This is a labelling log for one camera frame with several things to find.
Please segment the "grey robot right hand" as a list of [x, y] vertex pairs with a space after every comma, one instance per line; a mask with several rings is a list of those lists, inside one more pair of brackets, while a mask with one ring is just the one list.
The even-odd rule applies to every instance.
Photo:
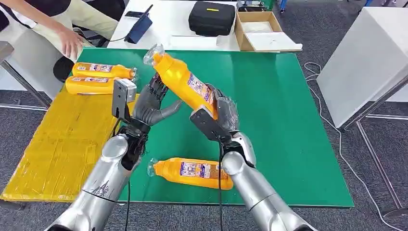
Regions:
[[235, 102], [220, 89], [206, 83], [212, 90], [216, 100], [216, 110], [218, 114], [217, 122], [226, 131], [233, 132], [239, 130], [239, 116]]

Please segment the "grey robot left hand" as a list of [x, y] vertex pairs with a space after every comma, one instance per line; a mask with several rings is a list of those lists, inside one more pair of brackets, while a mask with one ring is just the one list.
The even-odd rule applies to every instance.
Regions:
[[183, 103], [181, 100], [176, 100], [170, 106], [161, 108], [167, 91], [168, 87], [162, 82], [159, 74], [155, 73], [151, 81], [141, 90], [132, 117], [148, 126], [153, 126], [176, 113]]

